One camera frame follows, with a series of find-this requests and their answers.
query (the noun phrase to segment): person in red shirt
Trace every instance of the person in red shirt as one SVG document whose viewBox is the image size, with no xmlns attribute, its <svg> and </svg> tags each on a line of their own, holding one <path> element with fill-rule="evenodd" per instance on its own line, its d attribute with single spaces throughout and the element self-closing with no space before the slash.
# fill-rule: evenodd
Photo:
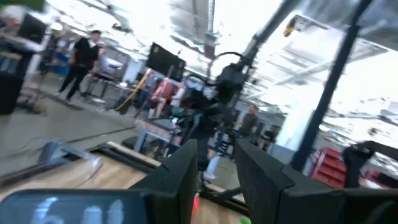
<svg viewBox="0 0 398 224">
<path fill-rule="evenodd" d="M 173 90 L 173 83 L 171 83 L 169 78 L 164 78 L 157 87 L 155 93 L 151 98 L 151 100 L 157 101 L 155 118 L 158 118 L 162 114 L 166 102 L 171 100 L 171 98 L 173 97 Z"/>
</svg>

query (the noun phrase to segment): gray floor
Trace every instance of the gray floor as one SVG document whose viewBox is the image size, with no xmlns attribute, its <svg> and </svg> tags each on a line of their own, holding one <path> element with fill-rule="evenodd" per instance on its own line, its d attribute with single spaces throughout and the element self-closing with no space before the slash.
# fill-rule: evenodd
<svg viewBox="0 0 398 224">
<path fill-rule="evenodd" d="M 55 93 L 60 82 L 56 77 L 49 77 L 42 89 Z M 109 89 L 105 98 L 115 100 L 118 93 L 117 90 Z M 74 97 L 73 102 L 85 110 L 71 110 L 61 103 L 43 98 L 40 104 L 47 108 L 47 116 L 27 114 L 23 111 L 0 116 L 0 155 L 18 149 L 36 149 L 47 139 L 70 141 L 134 125 L 131 112 L 125 116 L 101 113 L 97 106 L 87 105 L 79 97 Z M 106 141 L 121 142 L 133 135 L 137 135 L 136 129 L 104 134 L 73 145 L 83 150 Z M 239 185 L 235 165 L 227 159 L 221 158 L 215 175 L 216 179 L 211 182 L 222 188 L 230 189 Z"/>
</svg>

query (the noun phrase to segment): black pants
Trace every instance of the black pants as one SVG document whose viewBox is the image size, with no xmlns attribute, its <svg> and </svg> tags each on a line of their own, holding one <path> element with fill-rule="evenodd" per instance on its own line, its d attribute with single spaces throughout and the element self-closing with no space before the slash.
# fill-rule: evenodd
<svg viewBox="0 0 398 224">
<path fill-rule="evenodd" d="M 75 92 L 80 89 L 79 88 L 80 87 L 80 83 L 81 83 L 81 81 L 83 81 L 83 79 L 85 78 L 87 73 L 88 73 L 87 68 L 85 68 L 83 66 L 80 66 L 80 65 L 72 65 L 69 68 L 69 73 L 68 73 L 67 77 L 65 78 L 65 80 L 63 81 L 61 89 L 59 90 L 59 92 L 62 93 L 63 91 L 65 91 L 65 89 L 68 87 L 68 85 L 73 80 L 75 80 L 75 82 L 73 83 L 72 88 L 69 90 L 69 93 L 67 95 L 67 99 L 70 100 L 70 98 L 73 97 Z"/>
</svg>

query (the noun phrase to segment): black t-shirt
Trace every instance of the black t-shirt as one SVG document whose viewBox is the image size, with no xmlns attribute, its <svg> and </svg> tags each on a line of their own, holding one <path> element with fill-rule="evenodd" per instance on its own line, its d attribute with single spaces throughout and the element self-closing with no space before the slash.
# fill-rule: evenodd
<svg viewBox="0 0 398 224">
<path fill-rule="evenodd" d="M 240 134 L 249 136 L 252 134 L 252 129 L 257 125 L 257 116 L 253 113 L 248 113 L 244 116 Z"/>
<path fill-rule="evenodd" d="M 94 62 L 98 60 L 100 47 L 98 45 L 91 47 L 87 38 L 81 38 L 75 43 L 73 48 L 76 50 L 76 64 L 82 65 L 89 70 L 92 69 L 94 67 Z"/>
</svg>

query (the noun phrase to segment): yellow cable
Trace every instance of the yellow cable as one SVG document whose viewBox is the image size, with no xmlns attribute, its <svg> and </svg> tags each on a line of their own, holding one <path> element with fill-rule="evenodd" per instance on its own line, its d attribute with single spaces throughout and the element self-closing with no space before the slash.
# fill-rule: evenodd
<svg viewBox="0 0 398 224">
<path fill-rule="evenodd" d="M 148 77 L 148 75 L 150 74 L 151 71 L 152 71 L 152 69 L 148 68 L 147 72 L 144 74 L 144 76 L 139 81 L 137 87 L 131 92 L 131 94 L 127 97 L 127 99 L 120 106 L 118 106 L 114 110 L 117 111 L 120 108 L 122 108 L 122 106 L 124 106 L 136 94 L 136 92 L 138 91 L 138 89 L 141 88 L 142 84 L 145 82 L 145 80 L 147 79 L 147 77 Z"/>
</svg>

